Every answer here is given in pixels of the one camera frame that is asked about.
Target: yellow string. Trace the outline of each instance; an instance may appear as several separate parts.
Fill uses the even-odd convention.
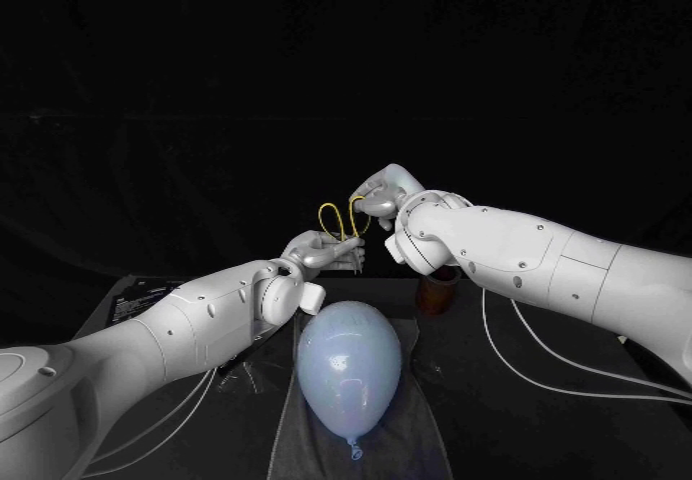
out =
[[[356,220],[353,218],[353,202],[356,200],[362,200],[364,199],[364,197],[353,197],[350,199],[350,202],[349,202],[349,216],[350,216],[350,226],[353,227],[353,236],[354,237],[359,237],[364,231],[367,230],[367,227],[370,226],[370,216],[367,215],[367,223],[364,225],[364,228],[363,228],[363,231],[359,232],[357,229],[356,229]],[[346,240],[346,229],[343,228],[343,220],[341,220],[341,214],[338,213],[338,208],[336,208],[336,205],[333,203],[323,203],[321,206],[320,206],[320,210],[317,211],[317,218],[320,220],[320,225],[321,225],[321,229],[324,230],[324,232],[327,233],[327,235],[334,239],[334,240],[338,240],[330,233],[330,231],[327,230],[327,227],[324,227],[324,223],[321,221],[321,210],[324,209],[324,207],[331,207],[334,209],[334,212],[336,212],[336,218],[338,220],[338,229],[340,229],[340,232],[341,232],[341,242]]]

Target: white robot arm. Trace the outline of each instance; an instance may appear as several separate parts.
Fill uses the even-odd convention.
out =
[[[137,317],[60,345],[0,350],[0,479],[80,478],[132,405],[174,380],[222,365],[253,341],[253,321],[315,314],[321,269],[350,270],[363,240],[305,232],[282,258],[184,283]]]
[[[396,262],[424,275],[458,265],[491,292],[631,338],[692,385],[692,259],[473,206],[454,193],[406,190],[408,177],[389,165],[351,195],[366,197],[356,210],[396,218],[385,242]]]

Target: balloon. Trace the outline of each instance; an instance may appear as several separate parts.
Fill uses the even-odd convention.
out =
[[[314,414],[351,446],[353,460],[363,454],[356,440],[385,413],[399,374],[399,339],[379,310],[353,301],[324,307],[300,337],[297,377]]]

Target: table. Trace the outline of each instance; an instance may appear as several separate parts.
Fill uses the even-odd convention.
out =
[[[359,300],[387,317],[416,318],[421,334],[411,368],[432,408],[457,478],[686,477],[692,434],[669,404],[576,397],[546,391],[520,379],[488,345],[481,290],[468,280],[458,283],[449,310],[436,317],[422,315],[415,308],[415,279],[317,278],[314,282],[327,290],[327,302]],[[609,332],[536,307],[519,304],[519,308],[558,353],[595,368],[644,378]],[[78,336],[102,328],[99,309],[102,305]],[[536,381],[573,390],[656,394],[646,387],[562,364],[530,338],[509,300],[490,292],[485,311],[497,348]],[[263,391],[253,393],[239,385],[235,391],[220,392],[216,378],[194,416],[168,443],[141,462],[103,478],[265,478],[292,367],[287,326],[245,359],[251,365],[263,365]],[[200,375],[173,382],[135,405],[118,421],[101,451],[118,446],[165,415],[199,379]],[[183,408],[147,436],[151,438],[92,468],[103,469],[134,459],[163,440],[187,412],[189,408]]]

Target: brown cup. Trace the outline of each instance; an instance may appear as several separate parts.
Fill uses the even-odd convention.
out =
[[[415,305],[425,315],[439,315],[449,308],[461,271],[442,265],[429,275],[421,275]]]

